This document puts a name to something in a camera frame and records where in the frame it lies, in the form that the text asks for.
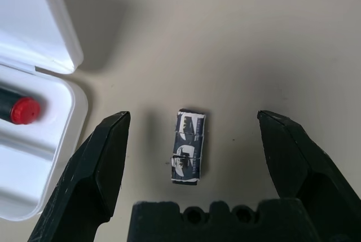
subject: plastic container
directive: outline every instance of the plastic container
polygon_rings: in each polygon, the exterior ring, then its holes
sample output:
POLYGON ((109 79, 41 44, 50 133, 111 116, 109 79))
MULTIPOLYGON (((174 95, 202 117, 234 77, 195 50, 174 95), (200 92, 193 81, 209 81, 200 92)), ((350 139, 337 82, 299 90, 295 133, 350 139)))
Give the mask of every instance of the plastic container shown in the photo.
POLYGON ((41 105, 29 125, 0 120, 0 217, 40 213, 73 155, 87 113, 75 84, 40 73, 73 73, 83 53, 63 0, 0 0, 0 86, 41 105))

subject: beige surface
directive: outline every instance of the beige surface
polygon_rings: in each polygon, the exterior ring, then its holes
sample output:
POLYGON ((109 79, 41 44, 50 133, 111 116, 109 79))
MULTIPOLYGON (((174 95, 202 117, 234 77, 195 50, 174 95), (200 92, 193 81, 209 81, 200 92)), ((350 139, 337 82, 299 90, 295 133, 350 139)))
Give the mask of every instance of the beige surface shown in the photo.
MULTIPOLYGON (((82 141, 103 117, 132 115, 115 216, 95 241, 126 241, 139 200, 207 209, 275 197, 259 109, 301 123, 361 195, 359 0, 66 2, 85 53, 66 77, 90 102, 82 141), (175 114, 188 106, 212 113, 196 187, 169 179, 175 114)), ((36 220, 0 221, 1 241, 26 241, 36 220)))

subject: plastic case compartment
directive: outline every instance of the plastic case compartment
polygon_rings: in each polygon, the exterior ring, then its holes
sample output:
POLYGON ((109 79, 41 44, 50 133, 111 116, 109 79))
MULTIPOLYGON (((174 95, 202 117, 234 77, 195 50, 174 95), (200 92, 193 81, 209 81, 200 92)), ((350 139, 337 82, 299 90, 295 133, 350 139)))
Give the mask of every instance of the plastic case compartment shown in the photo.
POLYGON ((40 213, 73 155, 87 113, 75 84, 36 72, 72 73, 83 54, 63 0, 0 0, 0 86, 37 99, 30 125, 0 120, 0 217, 40 213))

